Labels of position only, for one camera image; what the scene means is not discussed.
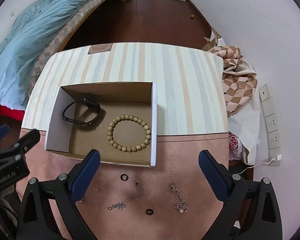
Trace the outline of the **black smart watch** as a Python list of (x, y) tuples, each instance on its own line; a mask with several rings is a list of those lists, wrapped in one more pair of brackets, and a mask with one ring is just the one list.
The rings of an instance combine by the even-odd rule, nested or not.
[[(70, 109), (74, 104), (78, 104), (78, 103), (85, 105), (85, 107), (86, 107), (86, 109), (82, 112), (82, 117), (84, 117), (84, 116), (87, 117), (88, 115), (91, 115), (92, 113), (94, 113), (94, 115), (95, 115), (94, 118), (92, 118), (89, 121), (85, 121), (85, 120), (77, 120), (75, 118), (67, 117), (66, 112), (68, 111), (68, 109)], [(93, 124), (98, 119), (100, 114), (101, 114), (101, 106), (99, 103), (97, 103), (96, 101), (91, 100), (89, 98), (82, 98), (80, 100), (73, 101), (72, 103), (70, 103), (66, 106), (66, 108), (63, 110), (63, 113), (62, 113), (62, 119), (64, 121), (72, 123), (74, 125), (88, 126), (88, 125)]]

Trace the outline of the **red bed sheet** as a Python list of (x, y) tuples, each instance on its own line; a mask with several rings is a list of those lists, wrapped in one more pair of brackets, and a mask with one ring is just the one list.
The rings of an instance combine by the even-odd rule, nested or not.
[(0, 105), (0, 116), (7, 116), (17, 121), (22, 121), (24, 118), (25, 111), (10, 109), (6, 106)]

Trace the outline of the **white cardboard box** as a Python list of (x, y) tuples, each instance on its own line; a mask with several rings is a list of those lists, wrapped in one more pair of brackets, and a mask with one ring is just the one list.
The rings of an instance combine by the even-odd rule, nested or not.
[[(62, 119), (73, 101), (89, 98), (101, 106), (91, 125), (79, 126)], [(74, 104), (66, 116), (82, 117), (85, 105)], [(155, 167), (157, 162), (157, 85), (153, 82), (104, 82), (62, 86), (58, 89), (45, 137), (45, 150), (83, 159), (96, 149), (103, 163)]]

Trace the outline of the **light blue duvet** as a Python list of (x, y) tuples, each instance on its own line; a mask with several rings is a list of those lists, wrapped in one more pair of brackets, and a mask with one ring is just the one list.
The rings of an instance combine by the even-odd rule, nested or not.
[(25, 110), (34, 61), (88, 0), (37, 0), (16, 18), (0, 44), (0, 105)]

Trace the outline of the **checkered brown cloth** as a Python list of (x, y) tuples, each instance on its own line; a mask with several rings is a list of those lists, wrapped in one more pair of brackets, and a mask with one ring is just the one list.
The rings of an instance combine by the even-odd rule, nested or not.
[(211, 29), (211, 36), (202, 48), (223, 60), (223, 94), (227, 116), (237, 113), (254, 95), (257, 74), (237, 46), (227, 46), (221, 35)]

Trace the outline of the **striped table cloth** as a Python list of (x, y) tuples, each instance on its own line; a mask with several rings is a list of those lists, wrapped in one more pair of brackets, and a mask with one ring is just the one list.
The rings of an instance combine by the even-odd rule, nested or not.
[(98, 53), (89, 53), (87, 46), (61, 51), (40, 74), (21, 126), (47, 130), (61, 86), (145, 81), (157, 85), (159, 135), (224, 133), (222, 74), (220, 57), (169, 44), (126, 42)]

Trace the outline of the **patterned mattress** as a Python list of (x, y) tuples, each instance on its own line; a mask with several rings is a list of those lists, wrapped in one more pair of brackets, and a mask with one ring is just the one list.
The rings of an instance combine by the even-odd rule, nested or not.
[(105, 1), (106, 0), (88, 0), (85, 2), (74, 16), (72, 16), (70, 20), (68, 20), (68, 22), (57, 32), (50, 43), (48, 43), (48, 45), (44, 48), (42, 53), (35, 59), (30, 84), (26, 92), (26, 96), (28, 98), (30, 97), (34, 86), (50, 57), (64, 49), (65, 45), (69, 42), (70, 38), (74, 35), (80, 25)]

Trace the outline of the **white wall power strip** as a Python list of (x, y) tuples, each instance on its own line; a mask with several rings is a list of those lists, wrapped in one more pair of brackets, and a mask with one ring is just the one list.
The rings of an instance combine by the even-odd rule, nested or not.
[(268, 165), (280, 166), (282, 163), (282, 153), (280, 148), (279, 120), (270, 90), (266, 84), (259, 88), (259, 97), (267, 133)]

